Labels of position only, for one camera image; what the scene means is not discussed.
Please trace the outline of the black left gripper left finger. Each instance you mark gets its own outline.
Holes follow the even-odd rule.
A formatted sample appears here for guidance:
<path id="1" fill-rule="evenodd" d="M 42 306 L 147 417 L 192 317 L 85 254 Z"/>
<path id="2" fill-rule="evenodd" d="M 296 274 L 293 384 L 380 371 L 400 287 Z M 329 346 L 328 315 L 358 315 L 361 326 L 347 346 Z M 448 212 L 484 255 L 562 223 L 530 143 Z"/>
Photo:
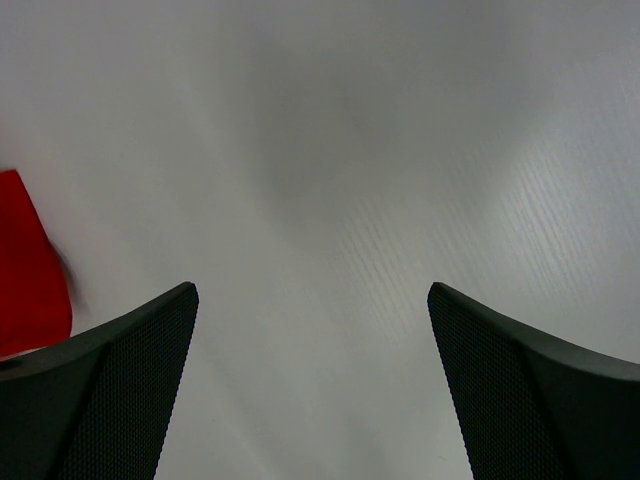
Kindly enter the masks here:
<path id="1" fill-rule="evenodd" d="M 199 305 L 184 282 L 1 364 L 4 479 L 152 479 Z"/>

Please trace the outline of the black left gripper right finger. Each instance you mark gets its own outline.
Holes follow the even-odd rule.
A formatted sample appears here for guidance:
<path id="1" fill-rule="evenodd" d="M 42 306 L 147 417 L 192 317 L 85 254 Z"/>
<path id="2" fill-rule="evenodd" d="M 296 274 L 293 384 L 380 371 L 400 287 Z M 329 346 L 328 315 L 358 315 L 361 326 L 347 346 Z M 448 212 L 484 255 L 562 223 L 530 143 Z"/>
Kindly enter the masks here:
<path id="1" fill-rule="evenodd" d="M 427 305 L 474 478 L 638 478 L 638 364 L 440 282 Z"/>

